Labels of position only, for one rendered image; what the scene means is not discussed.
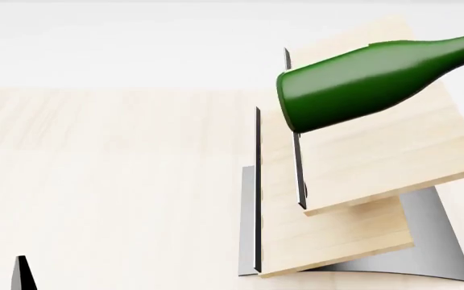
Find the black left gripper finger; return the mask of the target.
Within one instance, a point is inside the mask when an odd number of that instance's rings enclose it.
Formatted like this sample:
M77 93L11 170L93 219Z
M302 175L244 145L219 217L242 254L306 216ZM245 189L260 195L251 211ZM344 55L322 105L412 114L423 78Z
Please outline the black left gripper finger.
M10 290L38 290L25 255L15 258Z

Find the green glass wine bottle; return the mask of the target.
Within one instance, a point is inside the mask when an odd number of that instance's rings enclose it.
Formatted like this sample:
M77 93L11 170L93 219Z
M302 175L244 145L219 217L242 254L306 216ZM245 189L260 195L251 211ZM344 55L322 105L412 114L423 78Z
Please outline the green glass wine bottle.
M392 40L281 73L276 91L292 132L378 113L464 66L464 36Z

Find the wooden wine rack shelf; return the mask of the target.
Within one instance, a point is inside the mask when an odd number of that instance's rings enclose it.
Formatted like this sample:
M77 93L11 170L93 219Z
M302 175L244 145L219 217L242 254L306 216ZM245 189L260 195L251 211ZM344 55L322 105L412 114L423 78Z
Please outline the wooden wine rack shelf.
M464 118L440 81L300 137L308 216L464 178Z
M414 245L398 197L308 217L297 203L292 132L281 113L260 113L260 277L397 251Z

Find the grey curved metal rack base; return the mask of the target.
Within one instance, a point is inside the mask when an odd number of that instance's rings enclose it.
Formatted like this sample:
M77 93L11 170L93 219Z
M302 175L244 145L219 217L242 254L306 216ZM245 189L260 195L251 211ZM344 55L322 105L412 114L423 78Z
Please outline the grey curved metal rack base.
M253 276L257 242L255 167L242 169L238 276ZM345 263L315 267L312 272L382 272L437 277L464 282L464 254L435 188L400 196L415 246Z

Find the black rack rail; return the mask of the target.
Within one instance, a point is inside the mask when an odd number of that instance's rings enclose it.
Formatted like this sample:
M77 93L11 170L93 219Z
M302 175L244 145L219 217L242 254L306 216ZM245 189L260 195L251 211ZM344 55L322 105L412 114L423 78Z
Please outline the black rack rail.
M261 233L261 117L260 109L255 108L255 163L254 163L254 269L260 274L262 272L262 233Z
M292 68L291 56L287 48L284 48L284 66L285 70L282 75L288 72ZM297 192L297 204L300 205L302 209L307 209L307 188L304 180L303 174L303 164L302 156L300 149L300 134L292 131L292 146L293 146L293 156L295 164L295 176L296 176L296 192Z

